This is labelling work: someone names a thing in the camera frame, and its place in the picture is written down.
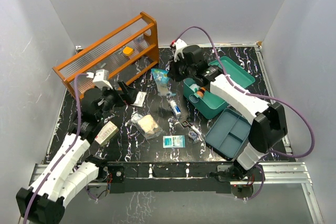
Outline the white gauze packet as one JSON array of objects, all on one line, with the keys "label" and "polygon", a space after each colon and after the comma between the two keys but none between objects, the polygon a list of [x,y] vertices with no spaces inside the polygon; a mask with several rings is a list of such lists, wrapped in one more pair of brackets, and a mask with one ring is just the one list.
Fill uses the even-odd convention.
[{"label": "white gauze packet", "polygon": [[146,97],[147,93],[146,92],[142,92],[142,91],[139,91],[137,93],[137,96],[136,96],[136,100],[135,102],[132,104],[132,106],[136,106],[136,107],[143,107],[143,104],[144,104],[144,100],[145,100],[145,97]]}]

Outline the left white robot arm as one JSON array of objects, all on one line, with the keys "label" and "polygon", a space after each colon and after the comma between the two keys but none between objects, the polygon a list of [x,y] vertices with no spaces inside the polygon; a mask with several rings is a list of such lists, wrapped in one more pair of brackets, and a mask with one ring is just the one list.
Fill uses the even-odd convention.
[{"label": "left white robot arm", "polygon": [[30,187],[16,194],[24,223],[60,223],[66,206],[84,187],[108,177],[108,168],[96,159],[83,162],[77,170],[73,168],[92,144],[104,146],[118,132],[114,123],[105,121],[105,113],[136,102],[138,89],[122,81],[118,85],[120,90],[109,81],[95,81],[83,97],[75,87],[77,115],[62,146]]}]

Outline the blue white pouch packet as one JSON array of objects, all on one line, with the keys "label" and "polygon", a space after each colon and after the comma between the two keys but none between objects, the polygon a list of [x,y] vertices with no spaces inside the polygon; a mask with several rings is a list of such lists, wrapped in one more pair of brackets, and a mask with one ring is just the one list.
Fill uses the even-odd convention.
[{"label": "blue white pouch packet", "polygon": [[158,95],[161,97],[173,97],[176,94],[169,90],[168,84],[170,78],[167,76],[168,71],[163,69],[152,68],[151,74],[156,83]]}]

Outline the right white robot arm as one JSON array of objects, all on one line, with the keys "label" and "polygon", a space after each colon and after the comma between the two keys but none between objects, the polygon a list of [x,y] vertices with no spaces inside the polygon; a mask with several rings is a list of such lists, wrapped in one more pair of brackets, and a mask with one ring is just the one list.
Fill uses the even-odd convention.
[{"label": "right white robot arm", "polygon": [[209,65],[200,46],[174,42],[171,47],[175,53],[167,74],[169,78],[176,82],[193,79],[199,87],[225,100],[251,125],[247,145],[227,170],[231,177],[247,180],[260,159],[287,135],[284,107],[278,102],[270,104],[243,89],[232,80],[222,62]]}]

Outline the brown medicine bottle orange cap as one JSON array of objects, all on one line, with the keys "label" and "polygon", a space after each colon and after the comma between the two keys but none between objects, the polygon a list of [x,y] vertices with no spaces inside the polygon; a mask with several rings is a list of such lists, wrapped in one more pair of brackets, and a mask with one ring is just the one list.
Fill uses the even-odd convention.
[{"label": "brown medicine bottle orange cap", "polygon": [[206,89],[201,87],[196,91],[196,94],[202,99],[205,95]]}]

